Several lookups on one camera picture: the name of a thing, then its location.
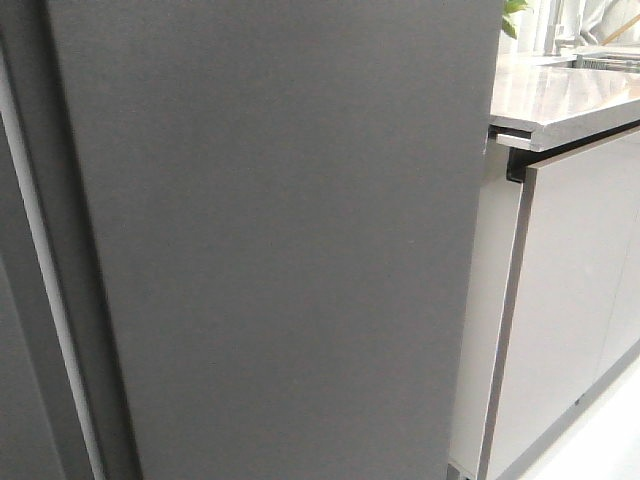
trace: countertop overhang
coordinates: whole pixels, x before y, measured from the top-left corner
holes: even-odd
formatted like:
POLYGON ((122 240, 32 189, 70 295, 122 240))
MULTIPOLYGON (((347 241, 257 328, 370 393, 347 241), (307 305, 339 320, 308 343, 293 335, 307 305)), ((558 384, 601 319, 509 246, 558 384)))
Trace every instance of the countertop overhang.
POLYGON ((498 63, 498 143, 541 152, 638 120, 640 74, 498 63))

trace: refrigerator door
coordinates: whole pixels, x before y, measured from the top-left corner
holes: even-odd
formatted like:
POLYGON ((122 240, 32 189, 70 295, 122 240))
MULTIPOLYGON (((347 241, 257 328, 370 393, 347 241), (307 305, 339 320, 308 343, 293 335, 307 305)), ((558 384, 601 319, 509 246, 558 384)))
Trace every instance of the refrigerator door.
POLYGON ((444 478, 498 2, 48 11, 145 478, 444 478))

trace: white kitchen cabinet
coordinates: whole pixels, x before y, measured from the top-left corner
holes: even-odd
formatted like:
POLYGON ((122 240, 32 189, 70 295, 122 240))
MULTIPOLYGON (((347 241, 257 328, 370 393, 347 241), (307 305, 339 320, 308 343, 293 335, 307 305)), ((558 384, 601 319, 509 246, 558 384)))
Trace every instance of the white kitchen cabinet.
MULTIPOLYGON (((632 130, 530 165, 501 252, 474 245, 451 448, 469 478, 499 478, 640 338, 639 152, 632 130)), ((480 238, 498 211, 481 196, 480 238)))
POLYGON ((636 214, 633 233, 627 245, 624 268, 616 292, 609 330, 604 344, 598 376, 640 338, 640 214, 636 214))

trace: cabinet door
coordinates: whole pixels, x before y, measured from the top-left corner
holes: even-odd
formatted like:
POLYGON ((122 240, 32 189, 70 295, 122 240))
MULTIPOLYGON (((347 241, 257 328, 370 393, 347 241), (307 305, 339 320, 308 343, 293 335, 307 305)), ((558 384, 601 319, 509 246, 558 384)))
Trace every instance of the cabinet door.
POLYGON ((636 216, 633 234, 627 246, 620 285, 616 292, 609 321, 607 340, 598 368, 598 377, 611 368, 634 343, 640 340, 640 292, 638 292, 638 288, 640 288, 640 215, 636 216))
POLYGON ((521 263, 514 259, 520 274, 489 478, 594 381, 640 202, 638 151, 634 132, 527 171, 529 221, 519 232, 521 263))

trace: green plant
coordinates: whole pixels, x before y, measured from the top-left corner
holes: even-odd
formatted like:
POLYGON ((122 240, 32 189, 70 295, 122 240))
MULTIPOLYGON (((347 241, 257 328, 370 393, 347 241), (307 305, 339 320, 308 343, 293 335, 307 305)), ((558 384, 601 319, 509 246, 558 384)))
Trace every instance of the green plant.
POLYGON ((527 0, 504 0, 504 5, 502 6, 502 31, 514 40, 518 38, 518 32, 513 24, 511 15, 527 8, 529 8, 527 0))

